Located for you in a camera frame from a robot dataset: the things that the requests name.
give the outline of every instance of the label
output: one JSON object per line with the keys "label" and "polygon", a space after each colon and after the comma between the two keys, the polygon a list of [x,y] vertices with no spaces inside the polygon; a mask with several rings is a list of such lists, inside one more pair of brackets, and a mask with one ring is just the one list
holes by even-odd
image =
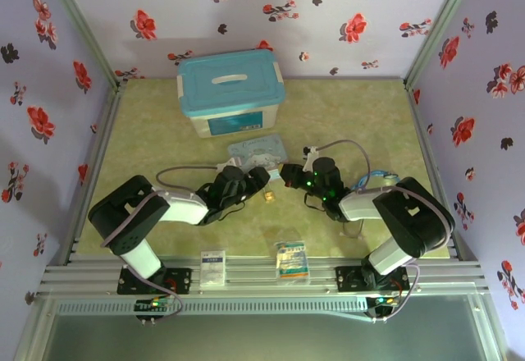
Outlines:
{"label": "label", "polygon": [[241,113],[231,117],[216,117],[208,120],[212,135],[237,133],[239,131],[262,129],[263,112]]}

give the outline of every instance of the purple wall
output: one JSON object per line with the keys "label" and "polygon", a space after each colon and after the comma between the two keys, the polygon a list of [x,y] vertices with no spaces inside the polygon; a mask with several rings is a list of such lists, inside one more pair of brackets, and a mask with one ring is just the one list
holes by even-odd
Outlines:
{"label": "purple wall", "polygon": [[26,294],[67,231],[109,85],[58,0],[0,4],[0,358],[7,360],[30,311]]}
{"label": "purple wall", "polygon": [[482,264],[512,354],[525,357],[523,0],[463,0],[414,96],[456,231]]}

